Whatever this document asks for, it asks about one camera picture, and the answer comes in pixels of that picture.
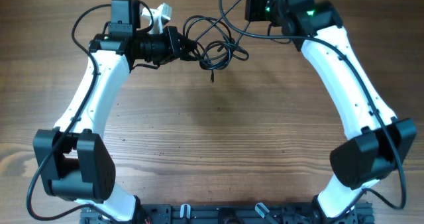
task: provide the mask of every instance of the metal base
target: metal base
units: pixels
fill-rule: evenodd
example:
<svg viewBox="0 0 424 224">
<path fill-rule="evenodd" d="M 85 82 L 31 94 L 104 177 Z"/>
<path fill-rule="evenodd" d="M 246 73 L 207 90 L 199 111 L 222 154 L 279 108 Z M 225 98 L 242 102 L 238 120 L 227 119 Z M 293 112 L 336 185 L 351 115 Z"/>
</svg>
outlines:
<svg viewBox="0 0 424 224">
<path fill-rule="evenodd" d="M 149 224 L 145 221 L 150 217 L 150 224 L 270 224 L 269 218 L 262 218 L 255 206 L 193 206 L 189 211 L 181 213 L 180 206 L 171 205 L 141 205 L 138 220 L 125 223 Z M 271 205 L 269 216 L 279 224 L 324 224 L 318 210 L 312 203 L 287 203 Z M 91 209 L 83 209 L 80 224 L 111 224 Z M 371 203 L 359 203 L 344 219 L 336 224 L 374 224 L 374 212 Z"/>
</svg>

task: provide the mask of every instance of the wooden surface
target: wooden surface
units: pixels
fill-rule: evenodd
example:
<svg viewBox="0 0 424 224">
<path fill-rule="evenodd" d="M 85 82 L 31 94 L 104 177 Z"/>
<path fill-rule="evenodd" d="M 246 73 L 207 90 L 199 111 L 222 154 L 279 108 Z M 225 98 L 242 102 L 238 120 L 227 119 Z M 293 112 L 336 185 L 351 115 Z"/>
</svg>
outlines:
<svg viewBox="0 0 424 224">
<path fill-rule="evenodd" d="M 191 15 L 217 17 L 217 0 L 167 2 L 170 25 Z M 230 6 L 235 0 L 225 0 Z M 398 117 L 419 134 L 405 161 L 408 202 L 394 211 L 376 198 L 377 223 L 424 223 L 424 2 L 330 0 L 341 14 L 358 59 Z M 0 223 L 34 223 L 25 196 L 36 170 L 32 138 L 50 129 L 71 101 L 87 64 L 72 43 L 74 21 L 110 0 L 0 0 Z M 244 6 L 229 18 L 243 27 Z M 87 16 L 77 34 L 88 44 L 110 19 Z M 250 32 L 265 33 L 256 23 Z M 192 30 L 195 36 L 206 25 Z M 208 34 L 202 43 L 219 38 Z M 121 88 L 105 130 L 117 181 L 142 203 L 280 203 L 310 201 L 331 177 L 329 153 L 345 141 L 322 81 L 293 45 L 243 38 L 247 62 L 210 73 L 195 62 L 137 69 Z M 399 200 L 397 174 L 376 186 Z M 74 206 L 37 185 L 33 206 L 52 215 Z M 73 214 L 57 223 L 77 223 Z"/>
</svg>

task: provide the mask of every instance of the robotic arm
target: robotic arm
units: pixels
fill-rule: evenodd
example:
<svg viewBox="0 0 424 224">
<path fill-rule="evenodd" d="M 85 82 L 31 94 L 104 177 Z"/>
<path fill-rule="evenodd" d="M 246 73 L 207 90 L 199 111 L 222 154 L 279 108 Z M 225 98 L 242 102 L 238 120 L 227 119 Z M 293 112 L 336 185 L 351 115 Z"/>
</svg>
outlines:
<svg viewBox="0 0 424 224">
<path fill-rule="evenodd" d="M 157 69 L 177 58 L 192 60 L 188 54 L 197 48 L 197 44 L 179 34 L 176 27 L 163 28 L 170 20 L 172 11 L 166 4 L 152 10 L 153 28 L 149 33 L 137 30 L 140 28 L 140 16 L 148 15 L 146 9 L 140 12 L 139 1 L 112 0 L 111 6 L 109 34 L 97 34 L 89 45 L 89 51 L 99 66 L 97 82 L 79 121 L 67 135 L 62 148 L 54 153 L 41 172 L 44 189 L 51 196 L 90 204 L 91 209 L 83 210 L 81 221 L 93 218 L 99 221 L 96 211 L 101 211 L 107 214 L 103 215 L 103 219 L 100 218 L 100 221 L 105 223 L 146 223 L 150 222 L 150 218 L 161 223 L 161 220 L 155 219 L 157 213 L 153 210 L 163 209 L 163 217 L 175 218 L 171 221 L 187 224 L 194 213 L 197 212 L 197 216 L 201 217 L 204 214 L 202 211 L 208 209 L 192 209 L 189 205 L 166 205 L 165 212 L 164 206 L 152 209 L 148 208 L 149 205 L 141 206 L 136 196 L 128 194 L 115 183 L 115 165 L 102 138 L 112 103 L 134 68 L 136 59 L 153 62 L 155 67 L 145 64 L 141 66 Z M 315 3 L 314 0 L 246 0 L 245 19 L 249 22 L 270 21 L 273 26 L 282 28 L 283 35 L 293 38 L 297 50 L 311 62 L 329 91 L 348 139 L 332 151 L 330 161 L 335 174 L 328 186 L 315 196 L 313 203 L 283 206 L 284 210 L 291 210 L 288 212 L 281 211 L 282 206 L 268 209 L 263 203 L 259 203 L 255 207 L 256 212 L 264 218 L 265 223 L 276 224 L 286 223 L 288 220 L 290 223 L 328 223 L 343 216 L 346 208 L 355 211 L 353 204 L 361 196 L 362 190 L 373 186 L 397 168 L 383 128 L 387 128 L 403 162 L 416 135 L 413 122 L 410 119 L 399 121 L 377 94 L 354 55 L 341 18 L 328 1 Z M 310 38 L 317 38 L 335 46 L 345 58 Z M 378 122 L 358 77 L 345 59 L 350 61 L 363 81 L 385 127 L 381 127 Z M 56 122 L 53 131 L 37 132 L 34 151 L 38 165 L 52 151 L 53 144 L 73 119 L 75 110 L 89 89 L 94 65 L 89 60 L 83 80 L 70 106 Z M 77 160 L 65 158 L 63 155 L 72 149 L 77 151 Z M 304 211 L 305 208 L 303 211 L 297 209 L 303 205 L 308 211 Z M 251 215 L 256 213 L 253 208 L 244 210 L 241 207 L 217 207 L 216 210 L 219 211 L 208 217 L 213 220 L 209 219 L 206 223 L 218 221 L 217 223 L 224 224 L 233 219 L 235 222 L 248 223 L 249 218 L 253 218 Z M 275 217 L 278 215 L 280 221 L 270 216 L 271 213 L 275 213 Z M 346 218 L 346 224 L 359 220 Z"/>
</svg>

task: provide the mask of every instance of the wood grain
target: wood grain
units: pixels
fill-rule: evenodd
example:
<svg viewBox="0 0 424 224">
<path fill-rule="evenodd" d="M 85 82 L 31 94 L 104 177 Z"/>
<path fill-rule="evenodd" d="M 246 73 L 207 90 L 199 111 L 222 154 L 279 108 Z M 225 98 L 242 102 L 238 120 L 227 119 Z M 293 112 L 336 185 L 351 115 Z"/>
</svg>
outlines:
<svg viewBox="0 0 424 224">
<path fill-rule="evenodd" d="M 170 25 L 191 15 L 217 17 L 217 0 L 167 2 Z M 229 7 L 235 0 L 225 0 Z M 341 14 L 356 55 L 398 117 L 424 129 L 423 0 L 330 0 Z M 0 0 L 0 223 L 34 223 L 25 209 L 36 170 L 32 138 L 64 112 L 87 58 L 70 39 L 86 9 L 110 0 Z M 78 28 L 87 44 L 108 21 L 93 12 Z M 229 15 L 239 27 L 241 5 Z M 207 25 L 193 28 L 192 36 Z M 265 33 L 266 23 L 250 32 Z M 215 40 L 218 34 L 202 38 Z M 339 115 L 322 81 L 293 45 L 243 38 L 247 62 L 233 60 L 210 73 L 194 62 L 133 71 L 116 98 L 105 144 L 117 181 L 142 203 L 256 203 L 309 201 L 331 177 L 329 153 L 345 141 Z M 377 223 L 424 223 L 424 137 L 405 161 L 409 199 L 393 211 L 371 195 Z M 399 199 L 393 173 L 376 186 Z M 37 185 L 33 206 L 43 215 L 74 206 L 46 197 Z M 77 223 L 78 213 L 57 223 Z"/>
</svg>

